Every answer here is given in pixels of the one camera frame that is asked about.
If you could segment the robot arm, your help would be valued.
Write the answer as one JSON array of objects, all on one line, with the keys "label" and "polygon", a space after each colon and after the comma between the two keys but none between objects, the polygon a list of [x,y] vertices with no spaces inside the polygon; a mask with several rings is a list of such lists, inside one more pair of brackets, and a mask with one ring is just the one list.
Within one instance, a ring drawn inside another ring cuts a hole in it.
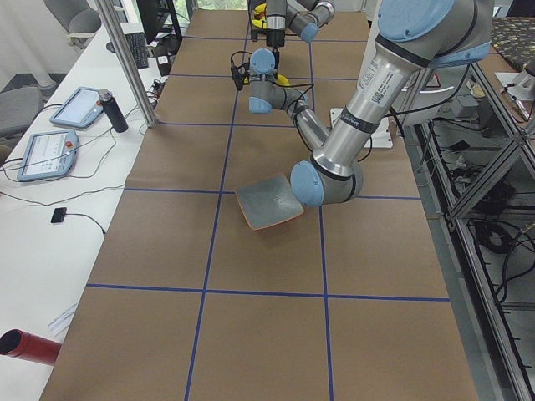
[{"label": "robot arm", "polygon": [[285,45],[285,32],[289,29],[304,42],[311,43],[319,29],[335,15],[331,1],[298,1],[307,12],[300,12],[287,0],[267,1],[265,35],[267,46],[272,48],[275,67],[278,67],[279,49]]},{"label": "robot arm", "polygon": [[292,169],[290,185],[306,206],[343,203],[362,187],[358,153],[410,76],[421,69],[470,64],[485,58],[491,45],[492,1],[383,1],[378,10],[375,55],[352,99],[327,129],[298,89],[277,84],[278,56],[285,31],[311,42],[334,18],[330,1],[304,1],[301,14],[284,1],[267,2],[267,45],[249,61],[249,109],[288,113],[311,155]]}]

